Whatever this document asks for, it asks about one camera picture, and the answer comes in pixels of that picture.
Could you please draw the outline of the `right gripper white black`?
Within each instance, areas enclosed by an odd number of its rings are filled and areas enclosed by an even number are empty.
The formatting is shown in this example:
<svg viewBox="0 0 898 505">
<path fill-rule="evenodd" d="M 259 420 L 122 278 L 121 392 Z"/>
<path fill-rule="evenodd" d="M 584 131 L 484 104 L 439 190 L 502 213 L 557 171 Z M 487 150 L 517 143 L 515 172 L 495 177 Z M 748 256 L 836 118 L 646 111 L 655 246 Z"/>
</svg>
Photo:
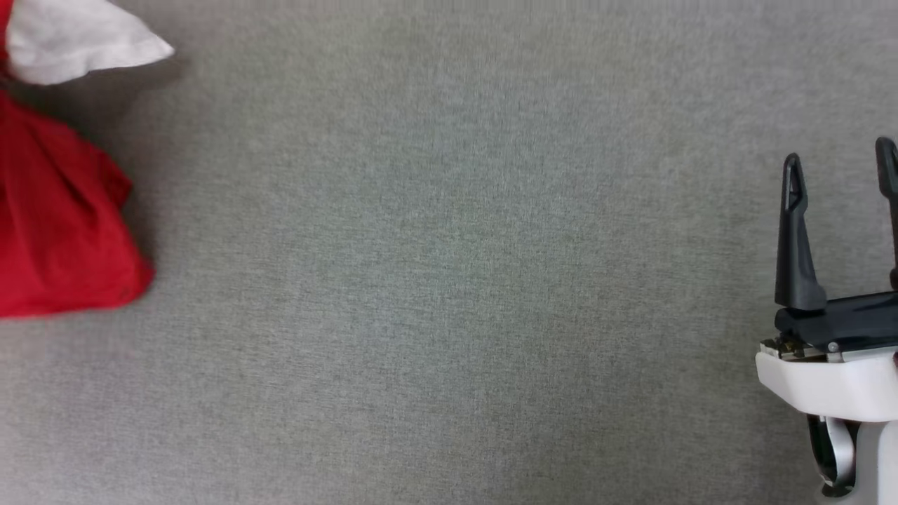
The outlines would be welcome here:
<svg viewBox="0 0 898 505">
<path fill-rule="evenodd" d="M 827 301 L 806 233 L 797 153 L 782 168 L 774 301 L 777 336 L 760 343 L 763 386 L 807 415 L 856 422 L 896 419 L 896 292 Z"/>
</svg>

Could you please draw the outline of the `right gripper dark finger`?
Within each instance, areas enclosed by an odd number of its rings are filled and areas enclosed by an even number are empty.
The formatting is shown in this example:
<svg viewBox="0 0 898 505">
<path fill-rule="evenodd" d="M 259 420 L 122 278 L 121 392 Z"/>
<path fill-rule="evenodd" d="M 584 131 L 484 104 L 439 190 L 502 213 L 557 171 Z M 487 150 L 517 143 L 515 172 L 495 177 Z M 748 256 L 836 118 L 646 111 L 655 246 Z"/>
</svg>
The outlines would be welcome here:
<svg viewBox="0 0 898 505">
<path fill-rule="evenodd" d="M 894 268 L 890 271 L 890 284 L 897 290 L 898 262 L 898 192 L 897 192 L 897 147 L 892 138 L 881 135 L 875 144 L 878 161 L 878 183 L 880 193 L 889 204 L 892 228 L 892 244 L 894 244 Z"/>
</svg>

